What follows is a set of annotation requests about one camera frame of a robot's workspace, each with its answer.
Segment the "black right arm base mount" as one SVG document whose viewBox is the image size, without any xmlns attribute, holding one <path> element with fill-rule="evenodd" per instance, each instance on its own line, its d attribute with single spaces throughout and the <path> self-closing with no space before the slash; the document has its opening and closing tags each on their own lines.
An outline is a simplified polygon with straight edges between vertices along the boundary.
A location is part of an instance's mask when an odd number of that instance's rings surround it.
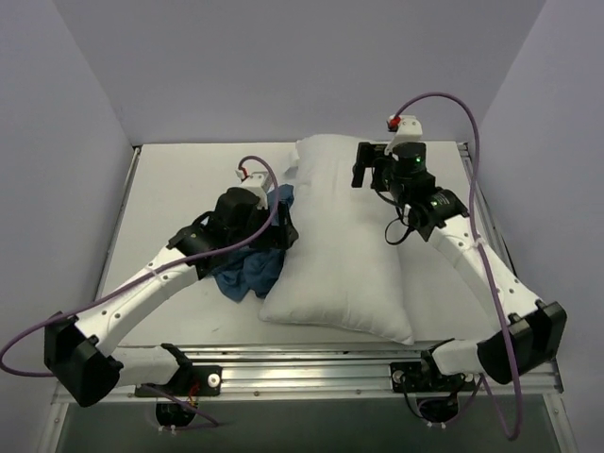
<svg viewBox="0 0 604 453">
<path fill-rule="evenodd" d="M 391 362 L 391 387 L 394 393 L 436 393 L 438 386 L 420 361 Z"/>
</svg>

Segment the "white pillow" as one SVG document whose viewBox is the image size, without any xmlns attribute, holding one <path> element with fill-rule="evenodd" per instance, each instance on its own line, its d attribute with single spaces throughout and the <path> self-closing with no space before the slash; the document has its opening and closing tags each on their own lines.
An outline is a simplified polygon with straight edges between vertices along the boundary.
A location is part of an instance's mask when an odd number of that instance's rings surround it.
<svg viewBox="0 0 604 453">
<path fill-rule="evenodd" d="M 399 258 L 384 239 L 393 210 L 371 189 L 351 186 L 359 142 L 320 134 L 297 143 L 291 216 L 299 237 L 259 318 L 413 344 Z"/>
</svg>

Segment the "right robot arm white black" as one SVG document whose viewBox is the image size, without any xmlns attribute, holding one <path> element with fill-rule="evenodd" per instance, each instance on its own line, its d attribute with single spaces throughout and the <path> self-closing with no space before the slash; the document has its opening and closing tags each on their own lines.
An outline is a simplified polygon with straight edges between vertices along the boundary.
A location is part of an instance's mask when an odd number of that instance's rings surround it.
<svg viewBox="0 0 604 453">
<path fill-rule="evenodd" d="M 566 311 L 525 286 L 474 231 L 469 209 L 428 171 L 424 143 L 361 142 L 352 187 L 361 187 L 367 171 L 372 173 L 372 190 L 396 208 L 409 232 L 418 233 L 448 260 L 494 317 L 496 332 L 490 338 L 451 339 L 425 353 L 418 368 L 425 386 L 441 389 L 459 374 L 484 374 L 508 384 L 556 358 Z"/>
</svg>

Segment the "blue cartoon print pillowcase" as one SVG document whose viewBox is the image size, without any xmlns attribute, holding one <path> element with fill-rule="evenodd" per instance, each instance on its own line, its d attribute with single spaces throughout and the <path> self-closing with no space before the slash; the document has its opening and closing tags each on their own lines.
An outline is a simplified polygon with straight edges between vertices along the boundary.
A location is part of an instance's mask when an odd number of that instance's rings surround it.
<svg viewBox="0 0 604 453">
<path fill-rule="evenodd" d="M 254 210 L 258 210 L 259 199 L 241 188 L 232 188 L 221 195 L 216 203 L 213 219 L 225 229 L 228 245 L 241 241 L 246 244 L 222 257 L 220 265 L 211 272 L 220 292 L 232 301 L 240 302 L 252 292 L 264 298 L 280 276 L 287 250 L 260 250 L 249 246 L 264 229 L 271 225 L 277 213 L 279 201 L 291 208 L 294 204 L 294 186 L 283 184 L 268 192 L 270 214 L 256 233 L 249 231 L 249 221 Z"/>
</svg>

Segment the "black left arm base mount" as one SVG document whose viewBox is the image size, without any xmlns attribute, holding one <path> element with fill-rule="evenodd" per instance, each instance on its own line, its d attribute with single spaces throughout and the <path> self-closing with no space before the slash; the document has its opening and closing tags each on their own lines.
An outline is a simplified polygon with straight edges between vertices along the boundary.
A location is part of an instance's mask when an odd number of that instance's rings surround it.
<svg viewBox="0 0 604 453">
<path fill-rule="evenodd" d="M 175 397 L 217 396 L 221 393 L 223 368 L 218 365 L 181 366 L 167 383 L 136 387 L 137 397 L 152 397 L 157 391 Z"/>
</svg>

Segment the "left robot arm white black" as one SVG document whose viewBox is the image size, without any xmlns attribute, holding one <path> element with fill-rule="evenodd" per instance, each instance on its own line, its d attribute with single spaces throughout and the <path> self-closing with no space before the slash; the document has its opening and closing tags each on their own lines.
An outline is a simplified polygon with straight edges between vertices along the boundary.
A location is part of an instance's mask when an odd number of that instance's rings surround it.
<svg viewBox="0 0 604 453">
<path fill-rule="evenodd" d="M 80 314 L 44 329 L 44 364 L 76 403 L 90 407 L 117 387 L 144 385 L 183 395 L 204 379 L 176 345 L 140 351 L 121 348 L 124 337 L 177 293 L 257 256 L 269 272 L 260 294 L 276 281 L 276 265 L 298 238 L 290 209 L 294 188 L 266 191 L 242 183 L 181 228 L 143 269 Z"/>
</svg>

